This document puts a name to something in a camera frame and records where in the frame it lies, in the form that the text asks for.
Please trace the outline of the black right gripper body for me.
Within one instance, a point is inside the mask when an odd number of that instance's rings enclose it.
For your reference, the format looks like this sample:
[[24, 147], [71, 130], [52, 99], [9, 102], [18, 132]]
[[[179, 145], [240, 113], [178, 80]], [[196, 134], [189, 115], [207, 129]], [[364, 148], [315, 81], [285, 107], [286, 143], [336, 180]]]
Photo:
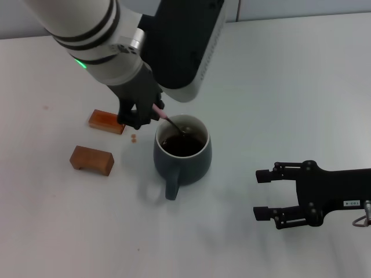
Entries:
[[332, 211], [365, 211], [370, 225], [370, 169], [326, 171], [313, 160], [303, 162], [296, 180], [299, 206], [309, 226], [321, 226]]

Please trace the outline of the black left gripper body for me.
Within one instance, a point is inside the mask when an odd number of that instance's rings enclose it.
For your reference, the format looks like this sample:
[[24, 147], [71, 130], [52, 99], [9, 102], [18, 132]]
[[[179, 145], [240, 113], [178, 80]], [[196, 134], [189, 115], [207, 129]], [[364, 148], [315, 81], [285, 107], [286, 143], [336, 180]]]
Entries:
[[145, 107], [151, 107], [157, 93], [162, 93], [162, 89], [146, 64], [142, 64], [129, 81], [119, 85], [111, 85], [108, 88], [117, 96], [118, 101], [132, 100], [136, 105], [138, 103], [139, 106], [144, 105]]

